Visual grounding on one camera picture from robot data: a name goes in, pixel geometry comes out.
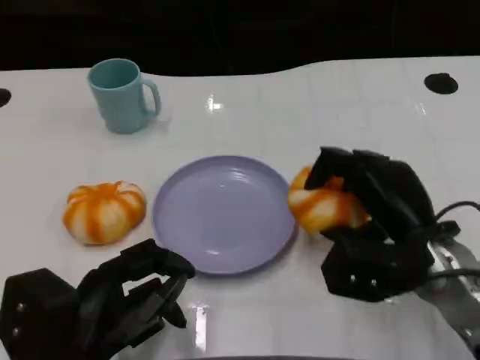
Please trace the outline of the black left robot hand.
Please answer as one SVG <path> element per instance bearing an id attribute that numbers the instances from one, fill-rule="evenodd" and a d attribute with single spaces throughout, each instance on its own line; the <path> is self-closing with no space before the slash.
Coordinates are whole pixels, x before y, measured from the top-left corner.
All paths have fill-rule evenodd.
<path id="1" fill-rule="evenodd" d="M 79 313 L 74 343 L 87 359 L 111 359 L 138 347 L 166 323 L 183 329 L 177 302 L 194 266 L 149 238 L 91 270 L 77 287 Z"/>

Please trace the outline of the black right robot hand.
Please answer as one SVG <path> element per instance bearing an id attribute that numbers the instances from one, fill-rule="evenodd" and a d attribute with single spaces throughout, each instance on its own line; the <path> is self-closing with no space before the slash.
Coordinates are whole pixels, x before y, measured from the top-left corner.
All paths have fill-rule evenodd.
<path id="1" fill-rule="evenodd" d="M 343 236 L 401 244 L 436 223 L 424 185 L 401 160 L 368 150 L 322 147 L 304 189 L 320 189 L 334 176 L 343 179 L 340 192 L 354 195 L 370 216 L 356 228 L 338 225 L 322 233 L 334 241 Z"/>

